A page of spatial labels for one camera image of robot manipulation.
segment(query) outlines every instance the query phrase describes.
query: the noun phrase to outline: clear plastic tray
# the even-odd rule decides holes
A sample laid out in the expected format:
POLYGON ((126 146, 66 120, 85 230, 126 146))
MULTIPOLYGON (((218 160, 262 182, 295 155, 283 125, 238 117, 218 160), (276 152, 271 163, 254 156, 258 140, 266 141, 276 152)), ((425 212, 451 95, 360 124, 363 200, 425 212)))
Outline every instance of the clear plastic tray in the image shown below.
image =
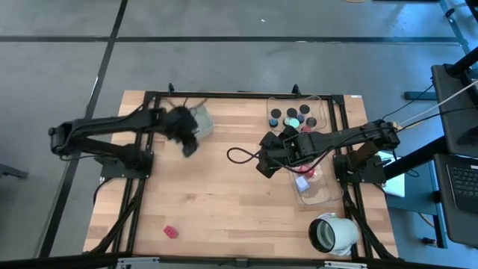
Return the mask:
POLYGON ((317 123, 315 126, 309 126, 311 130, 319 130, 327 126, 326 114, 323 108, 322 99, 319 96, 310 96, 306 99, 275 99, 269 98, 266 102, 267 106, 267 122, 269 125, 269 120, 273 119, 271 112, 273 109, 279 109, 281 111, 281 116, 276 118, 279 121, 277 127, 270 127, 273 131, 282 132, 285 128, 283 123, 284 119, 287 117, 287 110, 293 108, 296 110, 297 114, 301 114, 300 106, 307 105, 310 108, 310 111, 304 115, 304 122, 300 124, 297 128, 297 131, 301 131, 304 126, 306 126, 308 118, 315 118, 317 123))
MULTIPOLYGON (((310 167, 315 161, 307 164, 310 167)), ((295 180, 303 174, 291 173, 291 184, 296 194, 297 202, 300 205, 316 205, 322 202, 335 201, 342 198, 344 194, 341 186, 338 184, 329 156, 325 157, 316 167, 315 176, 307 179, 309 187, 303 192, 297 190, 295 180)))

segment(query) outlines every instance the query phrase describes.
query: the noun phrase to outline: white cable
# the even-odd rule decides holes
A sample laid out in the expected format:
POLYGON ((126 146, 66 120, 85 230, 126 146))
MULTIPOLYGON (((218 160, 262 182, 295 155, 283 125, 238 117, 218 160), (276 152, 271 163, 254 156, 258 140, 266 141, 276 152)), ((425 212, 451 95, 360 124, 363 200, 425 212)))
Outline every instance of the white cable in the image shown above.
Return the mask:
POLYGON ((416 116, 413 116, 413 117, 409 118, 408 120, 405 120, 405 121, 401 122, 401 123, 399 124, 399 126, 403 125, 403 124, 406 123, 406 122, 409 122, 410 120, 413 120, 413 119, 416 118, 416 117, 419 117, 419 116, 421 116, 421 115, 423 115, 423 114, 425 114, 425 113, 427 113, 427 112, 432 111, 433 109, 439 107, 440 105, 443 105, 444 103, 450 101, 453 97, 459 95, 460 93, 462 93, 463 91, 467 90, 469 87, 472 87, 473 85, 475 85, 475 84, 477 84, 477 83, 478 83, 478 80, 476 80, 476 81, 473 82, 472 84, 469 84, 467 87, 464 87, 463 89, 459 90, 458 92, 456 92, 456 93, 453 94, 452 96, 446 98, 445 100, 441 101, 439 104, 437 104, 436 106, 430 108, 429 110, 424 111, 424 112, 422 112, 422 113, 420 113, 420 114, 418 114, 418 115, 416 115, 416 116))

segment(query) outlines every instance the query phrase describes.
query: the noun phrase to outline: wooden tabletop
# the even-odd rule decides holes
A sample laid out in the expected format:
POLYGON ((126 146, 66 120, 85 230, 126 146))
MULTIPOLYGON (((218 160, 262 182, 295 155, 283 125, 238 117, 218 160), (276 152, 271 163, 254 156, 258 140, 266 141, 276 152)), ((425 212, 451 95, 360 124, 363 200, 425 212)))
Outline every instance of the wooden tabletop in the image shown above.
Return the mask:
MULTIPOLYGON (((132 112, 143 101, 144 92, 125 91, 119 115, 132 112)), ((367 122, 360 96, 345 96, 349 126, 367 122)), ((170 98, 182 104, 182 98, 170 98)), ((188 104, 198 102, 190 99, 188 104)), ((169 107, 165 100, 161 106, 169 107)), ((214 121, 214 132, 200 141, 190 158, 183 157, 181 145, 155 135, 155 160, 146 181, 134 254, 149 256, 209 256, 326 259, 309 242, 308 225, 318 215, 335 212, 344 217, 342 200, 318 205, 301 205, 294 193, 291 175, 282 169, 271 179, 256 169, 257 161, 233 164, 227 149, 239 146, 251 152, 259 149, 269 126, 265 99, 209 99, 205 103, 214 121), (175 227, 179 236, 168 238, 163 228, 175 227)), ((328 109, 324 110, 329 119, 328 109)), ((335 108, 340 119, 338 106, 335 108)), ((330 125, 321 130, 330 132, 330 125)), ((133 143, 135 134, 114 134, 112 143, 133 143)), ((125 186, 113 179, 99 191, 84 250, 91 250, 118 218, 125 186)), ((397 248, 383 192, 373 185, 361 185, 367 222, 388 251, 397 248)), ((128 224, 121 249, 125 249, 128 224)), ((363 256, 361 241, 359 254, 363 256)))

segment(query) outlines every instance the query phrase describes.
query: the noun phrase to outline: concrete floor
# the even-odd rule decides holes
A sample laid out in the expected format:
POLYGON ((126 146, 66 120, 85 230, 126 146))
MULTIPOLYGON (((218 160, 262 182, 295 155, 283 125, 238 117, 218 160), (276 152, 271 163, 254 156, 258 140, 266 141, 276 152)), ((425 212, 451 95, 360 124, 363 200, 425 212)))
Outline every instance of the concrete floor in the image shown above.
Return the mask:
MULTIPOLYGON (((2 0, 0 35, 109 36, 119 6, 120 0, 2 0)), ((467 12, 453 18, 474 48, 478 24, 467 12)), ((131 0, 119 35, 454 37, 438 3, 339 0, 131 0)), ((64 169, 49 152, 46 130, 83 117, 105 46, 0 43, 0 163, 30 173, 0 180, 0 260, 34 254, 64 169)), ((115 115, 124 90, 165 90, 169 82, 177 90, 284 93, 297 83, 304 93, 361 94, 373 120, 405 104, 403 91, 427 88, 433 64, 461 56, 454 43, 117 43, 94 117, 115 115)), ((389 119, 433 105, 416 102, 389 119)), ((429 120, 401 133, 397 152, 439 135, 440 120, 429 120)), ((81 252, 99 171, 94 161, 80 161, 52 255, 81 252)), ((390 214, 405 260, 478 264, 478 250, 461 244, 449 242, 447 250, 419 244, 433 230, 415 213, 390 214)))

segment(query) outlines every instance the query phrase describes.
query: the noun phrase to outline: pink object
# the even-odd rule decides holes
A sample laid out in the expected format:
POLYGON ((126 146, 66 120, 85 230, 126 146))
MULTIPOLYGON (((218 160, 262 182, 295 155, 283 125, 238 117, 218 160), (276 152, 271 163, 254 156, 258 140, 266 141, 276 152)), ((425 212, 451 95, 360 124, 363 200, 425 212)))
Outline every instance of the pink object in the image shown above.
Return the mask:
POLYGON ((174 239, 174 238, 177 238, 179 233, 178 231, 176 231, 176 229, 172 228, 171 226, 166 226, 166 228, 164 228, 164 233, 171 239, 174 239))
MULTIPOLYGON (((307 167, 305 165, 302 165, 300 168, 299 168, 299 171, 301 172, 304 172, 304 171, 307 171, 309 170, 310 167, 307 167)), ((315 169, 312 169, 310 171, 308 171, 307 173, 303 174, 306 178, 311 178, 312 176, 314 176, 315 174, 315 169)))

